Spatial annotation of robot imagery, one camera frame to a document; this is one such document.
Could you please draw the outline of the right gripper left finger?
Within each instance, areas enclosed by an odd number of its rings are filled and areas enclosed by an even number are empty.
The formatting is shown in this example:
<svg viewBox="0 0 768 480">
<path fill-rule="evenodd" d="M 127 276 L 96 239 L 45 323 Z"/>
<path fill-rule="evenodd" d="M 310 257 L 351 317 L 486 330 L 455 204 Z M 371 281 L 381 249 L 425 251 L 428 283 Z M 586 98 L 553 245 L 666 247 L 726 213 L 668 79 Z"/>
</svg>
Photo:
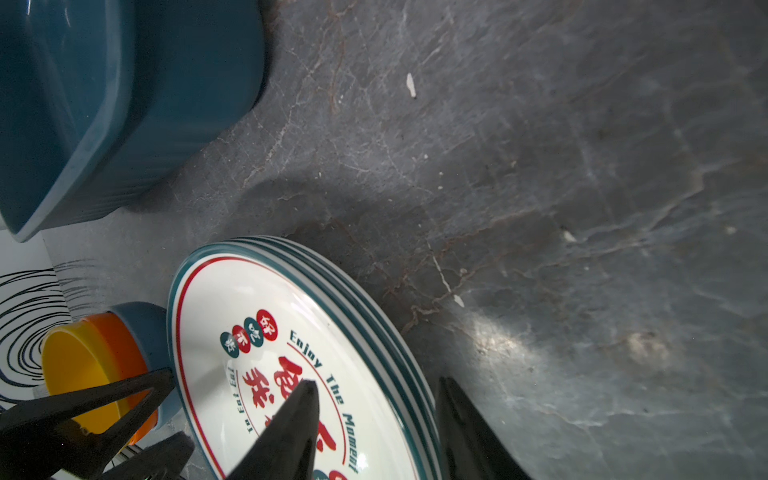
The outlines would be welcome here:
<svg viewBox="0 0 768 480">
<path fill-rule="evenodd" d="M 318 423 L 317 386 L 302 380 L 227 478 L 312 479 Z"/>
</svg>

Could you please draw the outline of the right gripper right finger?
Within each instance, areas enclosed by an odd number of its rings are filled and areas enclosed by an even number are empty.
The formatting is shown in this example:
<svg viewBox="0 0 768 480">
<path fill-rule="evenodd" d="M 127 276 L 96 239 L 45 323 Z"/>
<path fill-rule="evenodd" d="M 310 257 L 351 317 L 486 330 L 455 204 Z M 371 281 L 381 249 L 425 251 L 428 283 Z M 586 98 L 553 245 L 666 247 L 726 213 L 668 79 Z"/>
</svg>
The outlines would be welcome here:
<svg viewBox="0 0 768 480">
<path fill-rule="evenodd" d="M 532 479 L 451 377 L 439 379 L 436 419 L 444 479 Z"/>
</svg>

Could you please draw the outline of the white plate green flower outline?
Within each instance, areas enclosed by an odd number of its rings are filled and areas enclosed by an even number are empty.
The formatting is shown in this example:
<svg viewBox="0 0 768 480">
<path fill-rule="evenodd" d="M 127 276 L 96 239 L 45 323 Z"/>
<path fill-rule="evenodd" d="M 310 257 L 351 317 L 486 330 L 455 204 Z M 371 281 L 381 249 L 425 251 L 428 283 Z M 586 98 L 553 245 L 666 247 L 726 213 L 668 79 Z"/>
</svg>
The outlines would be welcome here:
<svg viewBox="0 0 768 480">
<path fill-rule="evenodd" d="M 400 403 L 393 407 L 412 440 L 420 479 L 441 479 L 435 399 L 425 376 L 403 338 L 372 297 L 346 272 L 319 253 L 295 241 L 275 236 L 238 237 L 236 243 L 255 251 L 259 260 L 288 265 L 300 274 L 299 285 L 312 289 L 321 306 L 330 302 L 340 312 L 331 319 L 365 360 L 373 360 L 383 378 L 385 394 Z"/>
</svg>

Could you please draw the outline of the plate with red characters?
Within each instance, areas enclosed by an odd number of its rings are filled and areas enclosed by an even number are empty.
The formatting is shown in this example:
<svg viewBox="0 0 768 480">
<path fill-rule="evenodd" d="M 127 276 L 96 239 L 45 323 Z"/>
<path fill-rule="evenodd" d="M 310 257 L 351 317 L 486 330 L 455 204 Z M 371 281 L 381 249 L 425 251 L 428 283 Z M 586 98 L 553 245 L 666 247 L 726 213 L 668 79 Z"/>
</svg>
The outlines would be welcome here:
<svg viewBox="0 0 768 480">
<path fill-rule="evenodd" d="M 179 267 L 168 343 L 182 405 L 214 475 L 242 461 L 302 380 L 319 397 L 314 479 L 420 479 L 381 372 L 352 346 L 300 274 L 231 239 Z"/>
</svg>

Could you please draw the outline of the teal plastic bin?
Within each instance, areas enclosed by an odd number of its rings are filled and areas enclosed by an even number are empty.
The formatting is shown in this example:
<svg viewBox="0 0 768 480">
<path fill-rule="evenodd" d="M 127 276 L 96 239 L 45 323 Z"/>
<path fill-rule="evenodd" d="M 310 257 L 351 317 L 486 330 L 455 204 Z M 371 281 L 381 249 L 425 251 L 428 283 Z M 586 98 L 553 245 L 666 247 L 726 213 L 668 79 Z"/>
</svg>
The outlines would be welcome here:
<svg viewBox="0 0 768 480">
<path fill-rule="evenodd" d="M 132 203 L 237 123 L 265 74 L 255 1 L 5 1 L 1 218 L 20 242 Z"/>
</svg>

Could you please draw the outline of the yellow bowl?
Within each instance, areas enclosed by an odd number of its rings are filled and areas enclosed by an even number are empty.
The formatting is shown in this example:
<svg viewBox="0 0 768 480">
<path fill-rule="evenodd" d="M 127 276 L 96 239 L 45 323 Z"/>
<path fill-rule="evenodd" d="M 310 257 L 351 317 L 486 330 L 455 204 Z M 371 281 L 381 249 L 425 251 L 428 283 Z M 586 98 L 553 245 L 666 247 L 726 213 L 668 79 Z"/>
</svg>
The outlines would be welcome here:
<svg viewBox="0 0 768 480">
<path fill-rule="evenodd" d="M 117 347 L 128 330 L 112 313 L 85 317 L 49 331 L 43 341 L 42 371 L 52 396 L 109 385 L 128 377 Z"/>
</svg>

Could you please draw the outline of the orange bowl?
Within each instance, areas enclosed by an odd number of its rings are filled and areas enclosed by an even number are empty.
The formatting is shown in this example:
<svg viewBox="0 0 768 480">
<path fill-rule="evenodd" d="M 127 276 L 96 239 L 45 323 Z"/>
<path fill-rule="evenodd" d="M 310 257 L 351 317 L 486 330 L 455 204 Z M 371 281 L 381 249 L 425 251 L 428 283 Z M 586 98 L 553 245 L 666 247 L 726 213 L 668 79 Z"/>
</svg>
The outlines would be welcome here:
<svg viewBox="0 0 768 480">
<path fill-rule="evenodd" d="M 114 313 L 84 317 L 94 338 L 94 357 L 103 371 L 100 385 L 146 374 L 149 369 L 138 345 L 124 323 Z M 148 392 L 141 392 L 110 403 L 81 417 L 81 425 L 93 433 L 103 433 L 135 408 Z"/>
</svg>

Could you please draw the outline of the blue bowl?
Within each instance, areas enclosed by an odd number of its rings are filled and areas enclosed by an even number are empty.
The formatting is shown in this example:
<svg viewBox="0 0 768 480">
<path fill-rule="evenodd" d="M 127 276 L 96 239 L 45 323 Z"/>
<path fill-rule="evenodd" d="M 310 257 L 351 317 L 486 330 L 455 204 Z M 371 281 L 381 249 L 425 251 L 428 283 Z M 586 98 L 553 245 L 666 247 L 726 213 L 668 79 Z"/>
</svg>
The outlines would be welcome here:
<svg viewBox="0 0 768 480">
<path fill-rule="evenodd" d="M 164 368 L 174 372 L 163 307 L 135 301 L 114 305 L 108 312 L 115 314 L 131 333 L 149 372 Z"/>
</svg>

